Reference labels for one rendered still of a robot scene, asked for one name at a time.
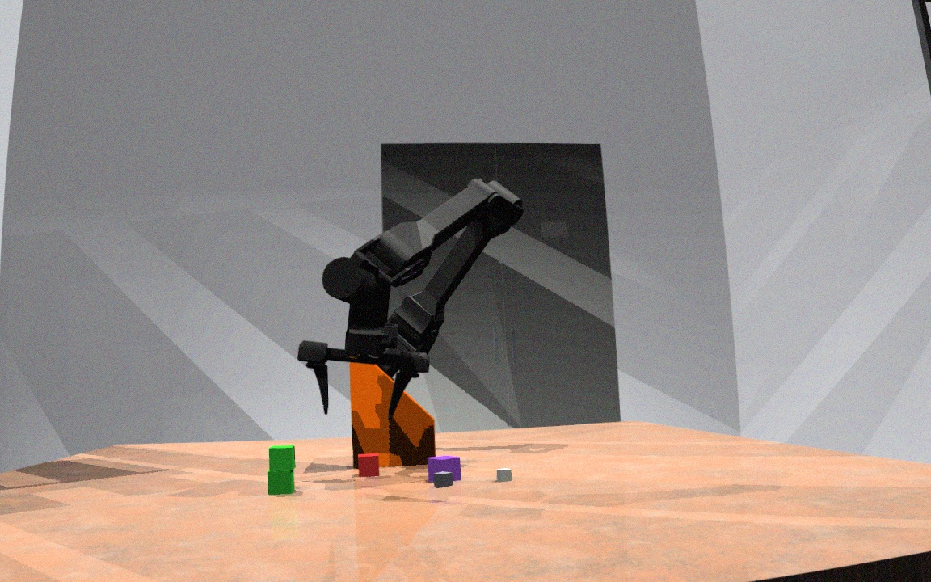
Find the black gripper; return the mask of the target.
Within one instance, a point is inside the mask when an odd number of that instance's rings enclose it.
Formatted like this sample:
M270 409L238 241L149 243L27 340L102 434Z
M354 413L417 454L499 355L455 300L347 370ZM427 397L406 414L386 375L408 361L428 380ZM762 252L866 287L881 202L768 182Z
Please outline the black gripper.
M360 321L369 325L374 322L374 318L382 317L384 326L387 323L388 312L372 308L350 308L348 315L348 327L352 321ZM352 356L352 357L350 357ZM347 349L328 348L324 342L315 342L315 340L302 340L299 345L298 360L306 361L306 367L313 369L320 394L324 413L328 409L328 367L325 365L326 360L347 361L347 362L365 362L365 364L383 365L383 367L398 367L399 373L395 374L393 381L393 394L390 401L389 419L393 419L393 414L398 408L398 403L402 398L404 387L412 378L419 378L418 373L428 373L429 356L423 352L402 351L400 355L384 354L381 357L372 358L369 355L350 355Z

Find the purple block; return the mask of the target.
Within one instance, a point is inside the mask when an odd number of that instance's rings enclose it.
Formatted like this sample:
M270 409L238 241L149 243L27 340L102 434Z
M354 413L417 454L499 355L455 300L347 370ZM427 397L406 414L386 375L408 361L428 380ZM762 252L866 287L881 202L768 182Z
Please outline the purple block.
M435 473L452 472L453 480L461 480L461 457L442 456L428 459L428 479L435 482Z

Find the green block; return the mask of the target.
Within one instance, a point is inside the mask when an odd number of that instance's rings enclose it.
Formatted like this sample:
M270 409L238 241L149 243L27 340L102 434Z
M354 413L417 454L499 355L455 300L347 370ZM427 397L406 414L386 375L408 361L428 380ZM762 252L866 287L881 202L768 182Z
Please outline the green block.
M269 471L295 469L295 445L273 445L268 447Z
M292 494L294 470L268 471L268 494Z

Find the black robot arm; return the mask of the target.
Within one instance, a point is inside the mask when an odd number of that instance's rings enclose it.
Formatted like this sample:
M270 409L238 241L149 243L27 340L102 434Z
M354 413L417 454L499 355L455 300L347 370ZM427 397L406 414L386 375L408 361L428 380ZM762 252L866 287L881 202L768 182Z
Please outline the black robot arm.
M428 354L444 321L444 304L489 240L507 232L523 212L521 199L499 182L473 179L422 220L399 222L357 248L350 258L329 262L322 273L326 294L350 303L350 308L388 312L390 286L403 286L422 275L435 248L465 227L428 286L405 297L385 326L382 317L369 325L351 317L348 354L377 359L383 353L402 351Z

